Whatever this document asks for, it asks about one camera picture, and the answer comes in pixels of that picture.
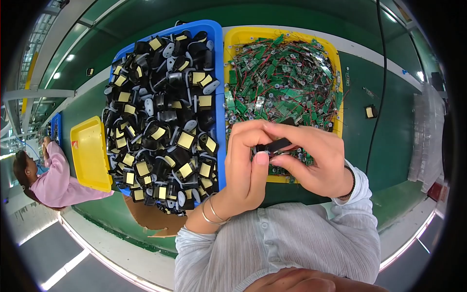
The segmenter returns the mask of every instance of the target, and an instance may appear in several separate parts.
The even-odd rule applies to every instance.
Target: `woman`
[[[265,152],[251,161],[251,147],[276,137],[303,147],[315,164]],[[386,291],[372,285],[380,242],[368,179],[344,159],[342,139],[313,127],[242,122],[232,129],[225,164],[227,186],[190,214],[175,239],[175,291]],[[330,197],[335,217],[328,220],[320,205],[258,208],[269,164]]]
[[[13,172],[24,193],[34,201],[49,208],[60,210],[73,204],[102,199],[113,194],[101,192],[80,185],[78,180],[70,176],[70,166],[62,149],[49,137],[45,137],[42,145],[45,166],[50,169],[37,175],[37,165],[26,152],[18,151],[13,162]]]

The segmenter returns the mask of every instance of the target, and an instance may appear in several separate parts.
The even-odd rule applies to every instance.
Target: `blue plastic bin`
[[[55,125],[57,125],[57,135],[58,135],[58,145],[62,147],[62,116],[60,113],[56,113],[50,120],[50,133],[53,135],[55,130]]]
[[[215,21],[212,20],[199,20],[193,21],[190,23],[182,24],[166,30],[154,33],[150,36],[147,36],[140,41],[146,42],[155,36],[166,36],[170,34],[178,34],[184,30],[189,30],[192,36],[195,36],[200,31],[207,32],[207,39],[214,42],[214,75],[221,82],[216,88],[216,108],[215,108],[215,134],[213,137],[216,142],[219,144],[219,151],[217,152],[217,169],[218,169],[218,183],[219,190],[222,190],[226,186],[226,175],[225,175],[225,165],[224,161],[226,159],[226,121],[224,118],[225,109],[222,107],[224,103],[224,87],[222,82],[224,80],[224,43],[222,35],[222,27]],[[112,64],[122,59],[127,53],[131,53],[134,50],[134,43],[126,46],[121,49],[113,58]],[[112,78],[113,67],[110,69],[110,78]],[[120,190],[124,195],[130,195],[130,189],[126,188]]]

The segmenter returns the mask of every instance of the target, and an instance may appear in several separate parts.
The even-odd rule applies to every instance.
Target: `black bracelet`
[[[352,189],[350,190],[350,193],[348,193],[345,196],[337,197],[339,199],[347,199],[347,197],[350,197],[350,195],[352,194],[352,192],[354,191],[354,188],[355,188],[355,175],[354,175],[354,172],[347,165],[344,165],[344,168],[347,168],[348,170],[350,170],[350,173],[352,174],[352,179],[354,180],[354,183],[352,184]]]

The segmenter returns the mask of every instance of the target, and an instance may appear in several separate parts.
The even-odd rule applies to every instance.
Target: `black cable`
[[[378,116],[376,117],[376,123],[375,127],[373,128],[373,134],[371,135],[371,141],[370,141],[370,148],[368,149],[368,158],[367,158],[367,168],[365,170],[365,174],[368,175],[368,167],[370,165],[370,156],[371,156],[371,149],[373,147],[373,140],[375,139],[375,133],[376,133],[376,128],[378,127],[378,122],[379,118],[381,117],[381,109],[382,109],[382,104],[384,101],[384,92],[386,91],[386,74],[388,71],[388,58],[386,57],[386,42],[384,40],[384,32],[382,30],[382,22],[381,22],[381,7],[380,7],[380,0],[376,0],[376,14],[378,15],[378,24],[380,27],[380,33],[381,33],[381,41],[382,41],[382,55],[384,57],[384,74],[382,78],[382,93],[381,93],[381,103],[380,103],[380,108],[378,111]]]

